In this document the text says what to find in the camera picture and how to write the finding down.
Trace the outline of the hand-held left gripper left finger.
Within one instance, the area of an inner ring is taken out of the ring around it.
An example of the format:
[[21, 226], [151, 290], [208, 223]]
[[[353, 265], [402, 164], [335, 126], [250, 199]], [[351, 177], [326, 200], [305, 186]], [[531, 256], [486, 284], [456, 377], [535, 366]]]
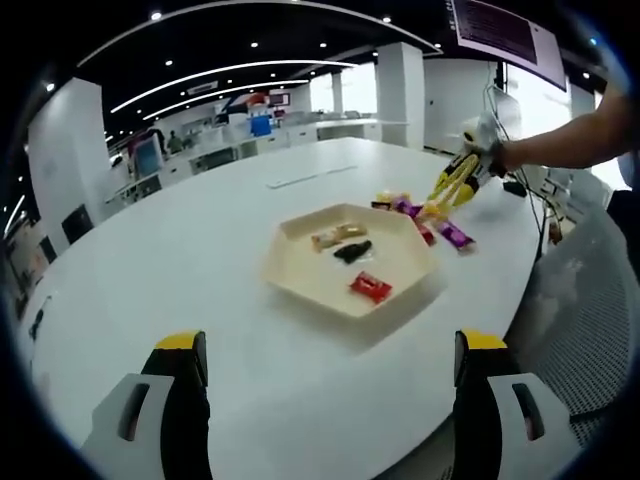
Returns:
[[159, 341], [95, 407], [81, 452], [103, 479], [211, 479], [206, 335]]

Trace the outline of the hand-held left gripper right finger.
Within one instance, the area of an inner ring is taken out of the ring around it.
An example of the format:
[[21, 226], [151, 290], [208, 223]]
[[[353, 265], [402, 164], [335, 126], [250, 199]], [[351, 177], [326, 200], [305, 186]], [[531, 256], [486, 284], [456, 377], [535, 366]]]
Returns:
[[558, 479], [581, 447], [565, 404], [498, 336], [455, 335], [454, 479]]

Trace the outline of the person's right hand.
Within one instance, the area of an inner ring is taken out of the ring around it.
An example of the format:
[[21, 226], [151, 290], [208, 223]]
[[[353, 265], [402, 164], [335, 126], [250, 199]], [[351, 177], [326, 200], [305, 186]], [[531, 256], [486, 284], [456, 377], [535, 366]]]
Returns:
[[488, 171], [490, 175], [503, 178], [508, 172], [508, 169], [503, 160], [503, 156], [504, 156], [503, 143], [500, 142], [499, 140], [494, 141], [488, 150], [488, 156], [489, 156]]

